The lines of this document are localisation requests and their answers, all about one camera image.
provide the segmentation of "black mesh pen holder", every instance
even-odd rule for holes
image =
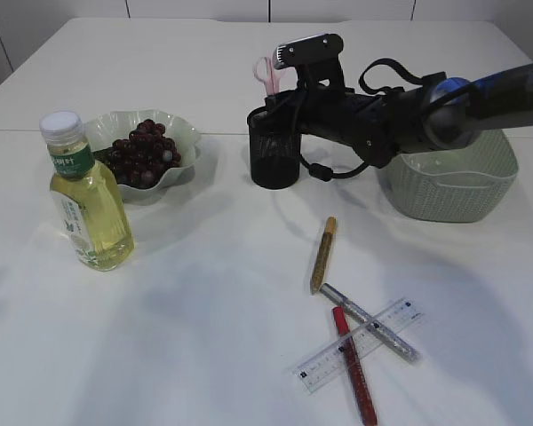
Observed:
[[[290,126],[273,126],[266,115],[262,106],[247,117],[251,179],[266,189],[288,188],[300,174],[300,134],[292,136]]]

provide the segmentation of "white table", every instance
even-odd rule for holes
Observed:
[[[245,118],[264,95],[251,72],[256,59],[321,32],[344,39],[340,60],[351,87],[382,57],[415,75],[446,71],[470,80],[529,62],[488,22],[76,19],[0,86],[0,130],[36,130],[41,117],[61,108],[85,120],[115,109],[160,108],[206,133],[245,133]],[[403,83],[386,68],[372,71],[370,82]],[[282,86],[295,84],[290,72]],[[533,137],[533,129],[509,134]]]

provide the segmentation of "silver pen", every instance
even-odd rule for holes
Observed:
[[[393,330],[374,319],[372,315],[369,315],[357,304],[338,292],[330,284],[323,282],[326,266],[328,264],[328,257],[330,256],[331,244],[334,235],[336,234],[336,226],[336,218],[328,217],[326,227],[323,231],[322,240],[320,241],[320,247],[318,248],[318,255],[315,260],[312,279],[310,280],[310,292],[313,295],[319,292],[328,297],[334,304],[341,306],[345,313],[351,316],[354,320],[360,324],[367,324],[366,329],[383,342],[385,346],[409,363],[416,363],[420,359],[420,356],[415,348],[402,340]]]
[[[360,324],[368,324],[366,329],[397,355],[411,364],[420,359],[420,355],[415,348],[402,340],[393,330],[369,315],[360,306],[342,295],[330,284],[324,283],[319,291],[334,304],[341,306],[354,320]]]

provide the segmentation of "white bowl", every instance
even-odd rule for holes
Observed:
[[[85,133],[89,139],[91,150],[94,152],[109,148],[116,139],[127,139],[128,134],[147,118],[166,126],[164,136],[174,139],[181,155],[182,165],[181,167],[166,170],[160,181],[148,189],[119,185],[118,190],[123,201],[144,200],[160,189],[173,185],[184,171],[193,167],[199,157],[199,151],[195,149],[195,144],[202,138],[202,135],[183,118],[157,109],[113,111],[102,115],[96,120],[87,122],[85,124]]]

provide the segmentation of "pen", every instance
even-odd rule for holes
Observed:
[[[410,344],[402,340],[393,330],[375,320],[364,311],[359,305],[349,300],[346,296],[337,291],[328,283],[323,282],[328,257],[330,255],[331,243],[336,233],[336,218],[328,217],[324,228],[318,254],[316,256],[312,279],[310,280],[310,292],[315,295],[322,293],[328,297],[336,306],[341,306],[347,315],[350,315],[360,324],[367,323],[367,330],[372,333],[383,344],[394,351],[407,362],[414,364],[420,359],[420,355]]]
[[[343,308],[338,306],[331,311],[334,315],[334,321],[336,322],[336,328],[338,329],[339,335],[342,336],[349,333],[349,327],[347,326]],[[365,426],[377,426],[377,414],[373,407],[369,387],[367,386],[365,376],[363,375],[362,363],[357,356],[354,339],[349,337],[344,341],[342,348],[344,349],[344,357],[346,358],[349,380],[354,388],[355,401],[357,402],[357,406],[362,415],[363,424]]]

